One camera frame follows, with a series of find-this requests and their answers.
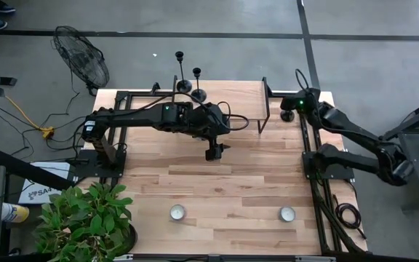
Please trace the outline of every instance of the plant pot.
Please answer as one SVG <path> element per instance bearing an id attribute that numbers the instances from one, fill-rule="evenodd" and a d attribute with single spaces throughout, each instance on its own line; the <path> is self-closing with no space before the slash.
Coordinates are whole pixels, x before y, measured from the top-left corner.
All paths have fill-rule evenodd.
<path id="1" fill-rule="evenodd" d="M 134 226 L 129 224 L 130 236 L 124 240 L 124 246 L 121 252 L 116 254 L 116 257 L 127 254 L 137 244 L 138 234 Z"/>

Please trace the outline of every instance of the potted plant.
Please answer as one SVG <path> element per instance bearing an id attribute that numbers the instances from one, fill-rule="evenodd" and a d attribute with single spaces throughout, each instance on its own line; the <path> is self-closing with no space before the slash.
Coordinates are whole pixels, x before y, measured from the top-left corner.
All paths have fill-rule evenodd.
<path id="1" fill-rule="evenodd" d="M 94 183 L 87 193 L 74 187 L 50 195 L 51 204 L 41 206 L 43 223 L 35 230 L 37 250 L 51 253 L 51 262 L 113 261 L 128 253 L 137 232 L 126 208 L 132 199 L 118 199 L 125 188 Z"/>

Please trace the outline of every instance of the fan stand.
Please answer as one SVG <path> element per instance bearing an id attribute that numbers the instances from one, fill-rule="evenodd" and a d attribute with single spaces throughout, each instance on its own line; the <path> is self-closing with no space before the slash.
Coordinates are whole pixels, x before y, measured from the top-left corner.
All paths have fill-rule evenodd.
<path id="1" fill-rule="evenodd" d="M 96 97 L 96 94 L 94 94 L 92 90 L 93 90 L 93 89 L 98 90 L 98 87 L 94 87 L 94 86 L 92 86 L 91 84 L 87 84 L 87 89 L 88 89 L 88 93 L 89 93 L 91 96 Z"/>

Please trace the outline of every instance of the black candlestick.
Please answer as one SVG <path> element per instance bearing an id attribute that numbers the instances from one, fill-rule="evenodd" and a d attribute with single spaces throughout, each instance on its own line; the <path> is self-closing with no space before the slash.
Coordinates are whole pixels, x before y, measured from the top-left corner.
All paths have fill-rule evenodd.
<path id="1" fill-rule="evenodd" d="M 178 92 L 190 92 L 192 90 L 192 83 L 189 80 L 185 80 L 183 78 L 183 70 L 182 70 L 182 61 L 183 61 L 183 52 L 177 51 L 175 53 L 175 57 L 180 64 L 180 74 L 182 76 L 182 80 L 177 83 L 177 90 Z"/>
<path id="2" fill-rule="evenodd" d="M 204 90 L 200 89 L 198 79 L 200 78 L 201 69 L 200 68 L 194 68 L 193 69 L 193 75 L 196 78 L 196 90 L 192 91 L 192 100 L 193 101 L 200 101 L 203 102 L 207 99 L 207 93 Z"/>

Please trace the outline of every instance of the electric fan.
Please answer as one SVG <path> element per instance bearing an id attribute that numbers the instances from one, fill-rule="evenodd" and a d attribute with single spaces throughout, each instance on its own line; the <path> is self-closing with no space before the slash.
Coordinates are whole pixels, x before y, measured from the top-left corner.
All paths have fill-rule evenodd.
<path id="1" fill-rule="evenodd" d="M 103 52 L 76 29 L 66 25 L 56 27 L 53 41 L 64 62 L 87 84 L 89 94 L 96 96 L 92 90 L 105 87 L 109 81 Z"/>

